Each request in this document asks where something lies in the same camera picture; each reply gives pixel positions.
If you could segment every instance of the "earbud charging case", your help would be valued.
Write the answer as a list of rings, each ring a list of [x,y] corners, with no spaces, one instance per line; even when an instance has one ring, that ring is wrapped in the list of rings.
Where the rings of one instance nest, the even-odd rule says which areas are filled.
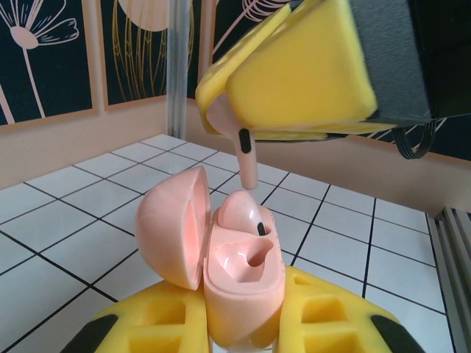
[[[266,235],[218,224],[210,216],[203,167],[150,190],[136,214],[136,239],[147,264],[166,281],[196,290],[204,283],[208,330],[232,352],[253,352],[278,334],[285,266],[272,214],[261,207]]]

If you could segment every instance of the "earbud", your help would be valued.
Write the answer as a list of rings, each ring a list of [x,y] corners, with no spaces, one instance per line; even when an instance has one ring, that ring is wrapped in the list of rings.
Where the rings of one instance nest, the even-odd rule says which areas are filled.
[[[224,200],[219,208],[218,223],[226,229],[266,235],[260,208],[245,190],[236,191]]]
[[[255,138],[252,132],[238,122],[226,93],[213,100],[206,112],[206,118],[217,132],[228,136],[234,143],[241,169],[242,186],[248,190],[255,189],[258,184]]]

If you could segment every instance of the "earbud slot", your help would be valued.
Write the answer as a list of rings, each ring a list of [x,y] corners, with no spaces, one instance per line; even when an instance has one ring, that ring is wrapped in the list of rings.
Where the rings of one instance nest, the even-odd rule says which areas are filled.
[[[273,243],[254,237],[240,243],[225,244],[215,250],[219,265],[236,282],[258,282],[265,268],[266,256]]]

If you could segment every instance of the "yellow foam holder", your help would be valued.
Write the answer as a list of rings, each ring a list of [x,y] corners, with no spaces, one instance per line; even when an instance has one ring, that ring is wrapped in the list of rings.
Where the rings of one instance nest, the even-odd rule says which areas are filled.
[[[62,350],[69,352],[211,353],[203,290],[157,283],[101,311]]]
[[[223,92],[257,140],[394,127],[365,122],[378,106],[348,0],[304,0],[294,11],[287,4],[213,64],[196,90],[211,134],[206,112]]]
[[[276,353],[424,353],[391,313],[291,266],[277,320]],[[211,353],[203,289],[144,289],[98,313],[61,351],[77,352]]]
[[[399,323],[360,296],[287,266],[275,352],[391,353],[373,324],[374,315]]]

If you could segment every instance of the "open case lid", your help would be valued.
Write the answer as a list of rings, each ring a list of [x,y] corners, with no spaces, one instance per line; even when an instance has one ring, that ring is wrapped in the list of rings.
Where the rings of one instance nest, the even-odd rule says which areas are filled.
[[[155,186],[135,220],[138,248],[149,267],[174,285],[196,290],[210,225],[205,169],[188,169]]]

